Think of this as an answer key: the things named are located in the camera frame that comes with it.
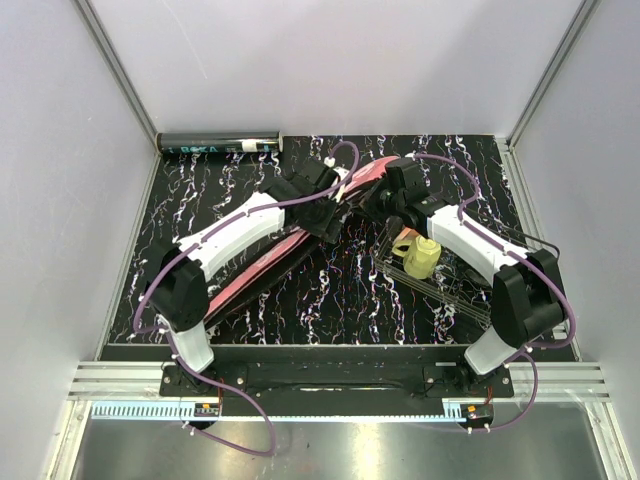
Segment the pink racket bag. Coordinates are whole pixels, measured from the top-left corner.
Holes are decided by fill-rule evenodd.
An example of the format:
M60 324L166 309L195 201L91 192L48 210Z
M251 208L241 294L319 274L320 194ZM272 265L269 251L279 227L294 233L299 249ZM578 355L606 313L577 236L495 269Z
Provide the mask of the pink racket bag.
M370 188L385 172L388 163L397 156L387 156L359 169L346 185L342 201L353 200L358 194ZM227 315L269 288L268 283L277 283L283 276L304 260L321 239L297 228L282 240L271 246L256 260L251 261L228 286L210 302L204 319L206 326L212 326Z

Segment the black shuttlecock tube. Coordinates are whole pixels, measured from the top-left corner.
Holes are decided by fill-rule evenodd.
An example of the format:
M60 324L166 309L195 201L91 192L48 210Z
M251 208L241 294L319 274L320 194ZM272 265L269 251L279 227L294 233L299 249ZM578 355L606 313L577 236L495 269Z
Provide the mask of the black shuttlecock tube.
M171 154L279 153L284 140L280 132L158 133L156 148Z

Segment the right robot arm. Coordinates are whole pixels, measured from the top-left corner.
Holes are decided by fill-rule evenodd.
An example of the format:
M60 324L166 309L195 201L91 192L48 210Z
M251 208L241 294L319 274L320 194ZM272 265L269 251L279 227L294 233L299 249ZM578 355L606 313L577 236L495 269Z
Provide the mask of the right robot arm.
M464 353L475 374L493 372L562 322L575 323L557 258L545 249L510 243L467 215L464 203L430 192L417 159L379 159L359 170L357 178L368 186L361 207L369 217L377 222L400 218L490 283L491 325Z

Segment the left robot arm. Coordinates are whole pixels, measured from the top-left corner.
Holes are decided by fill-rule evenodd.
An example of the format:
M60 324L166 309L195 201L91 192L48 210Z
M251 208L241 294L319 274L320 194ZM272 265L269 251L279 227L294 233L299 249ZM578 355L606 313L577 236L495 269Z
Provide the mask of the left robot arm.
M205 327L212 303L209 282L230 261L289 227L325 235L353 174L329 160L313 161L298 172L264 182L211 226L158 248L149 258L150 279L135 313L136 330L142 330L142 311L151 306L176 359L202 373L214 361Z

